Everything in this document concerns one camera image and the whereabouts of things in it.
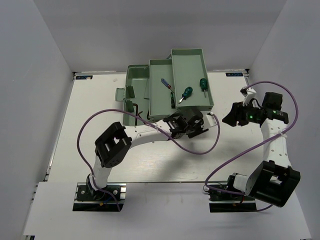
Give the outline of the small green black screwdriver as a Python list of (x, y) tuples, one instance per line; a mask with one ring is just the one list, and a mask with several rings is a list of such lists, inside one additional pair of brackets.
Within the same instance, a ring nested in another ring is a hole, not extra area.
[(172, 108), (172, 109), (175, 108), (174, 94), (173, 94), (172, 91), (170, 92), (170, 105), (171, 105), (171, 108)]

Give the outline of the stubby green screwdriver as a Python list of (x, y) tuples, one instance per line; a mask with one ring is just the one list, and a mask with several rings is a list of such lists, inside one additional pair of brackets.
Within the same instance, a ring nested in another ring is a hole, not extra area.
[(179, 104), (182, 103), (182, 101), (186, 100), (187, 98), (189, 98), (193, 93), (193, 88), (191, 86), (188, 86), (184, 92), (181, 95), (181, 99), (178, 101)]
[(206, 98), (207, 97), (207, 90), (208, 90), (208, 81), (207, 81), (207, 79), (206, 78), (201, 78), (199, 80), (199, 86), (200, 86), (201, 90), (204, 93), (204, 97)]

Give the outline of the green toolbox with clear lid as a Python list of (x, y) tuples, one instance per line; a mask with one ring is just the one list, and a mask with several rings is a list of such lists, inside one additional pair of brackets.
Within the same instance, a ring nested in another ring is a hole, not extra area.
[[(161, 82), (165, 79), (173, 91)], [(115, 100), (123, 103), (123, 110), (131, 115), (123, 115), (125, 126), (135, 125), (133, 103), (138, 104), (138, 112), (149, 111), (149, 121), (155, 123), (176, 110), (196, 107), (201, 112), (210, 111), (214, 100), (210, 89), (206, 97), (200, 87), (200, 79), (208, 80), (204, 53), (201, 48), (172, 49), (166, 59), (151, 59), (147, 64), (132, 64), (127, 67), (125, 85), (115, 91)], [(182, 94), (187, 87), (193, 92), (183, 100)], [(173, 92), (175, 108), (171, 108), (170, 92)]]

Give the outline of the blue handled screwdriver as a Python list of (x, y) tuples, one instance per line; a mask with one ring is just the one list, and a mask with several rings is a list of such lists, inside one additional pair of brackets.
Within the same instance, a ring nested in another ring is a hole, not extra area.
[(164, 84), (165, 87), (167, 87), (168, 89), (170, 89), (171, 91), (173, 91), (171, 85), (170, 85), (164, 78), (161, 78), (160, 81), (162, 82), (162, 84)]

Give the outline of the large brown hex key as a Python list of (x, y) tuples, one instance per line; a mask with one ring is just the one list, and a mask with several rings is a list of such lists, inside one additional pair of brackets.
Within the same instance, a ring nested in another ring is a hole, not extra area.
[[(138, 117), (139, 116), (139, 106), (136, 103), (132, 104), (135, 107), (135, 115)], [(135, 119), (134, 125), (137, 126), (138, 125), (138, 120)]]

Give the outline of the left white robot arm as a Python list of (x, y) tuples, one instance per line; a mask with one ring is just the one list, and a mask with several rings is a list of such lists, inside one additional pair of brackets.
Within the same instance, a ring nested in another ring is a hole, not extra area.
[(90, 196), (96, 200), (105, 196), (112, 168), (124, 160), (130, 149), (151, 142), (173, 141), (185, 135), (191, 139), (207, 132), (203, 114), (198, 110), (191, 113), (184, 116), (177, 112), (155, 123), (138, 126), (123, 126), (119, 121), (111, 124), (94, 143), (93, 173), (86, 180)]

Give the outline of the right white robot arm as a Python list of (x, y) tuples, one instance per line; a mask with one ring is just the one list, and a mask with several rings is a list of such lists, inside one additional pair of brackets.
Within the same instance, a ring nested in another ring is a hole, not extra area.
[(292, 168), (287, 151), (287, 138), (283, 131), (289, 123), (288, 114), (281, 110), (283, 96), (267, 92), (261, 105), (254, 106), (256, 91), (242, 90), (244, 100), (233, 103), (223, 123), (232, 127), (258, 124), (262, 132), (263, 158), (251, 175), (233, 173), (227, 180), (226, 195), (236, 200), (243, 194), (270, 205), (283, 207), (301, 175)]

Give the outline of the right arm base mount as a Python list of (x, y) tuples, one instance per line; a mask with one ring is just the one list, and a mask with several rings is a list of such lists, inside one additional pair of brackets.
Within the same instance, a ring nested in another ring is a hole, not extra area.
[(249, 213), (256, 212), (256, 201), (248, 196), (229, 194), (203, 186), (208, 194), (210, 213)]

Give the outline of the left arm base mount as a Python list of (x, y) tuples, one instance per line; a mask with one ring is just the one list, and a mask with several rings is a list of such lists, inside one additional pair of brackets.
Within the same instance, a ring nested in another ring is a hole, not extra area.
[(126, 183), (109, 183), (105, 190), (117, 200), (118, 206), (110, 194), (96, 191), (90, 192), (86, 183), (78, 183), (76, 187), (73, 212), (118, 212), (121, 211), (126, 198)]

